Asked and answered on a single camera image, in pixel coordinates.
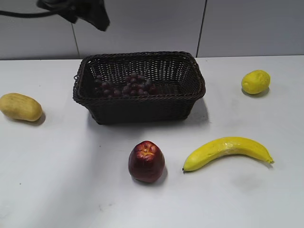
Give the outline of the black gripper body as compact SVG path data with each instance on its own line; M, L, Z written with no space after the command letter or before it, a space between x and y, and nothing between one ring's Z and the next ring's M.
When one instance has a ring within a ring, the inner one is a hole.
M106 31L110 20L103 0L38 0L37 7L60 15L75 24L82 19L100 31Z

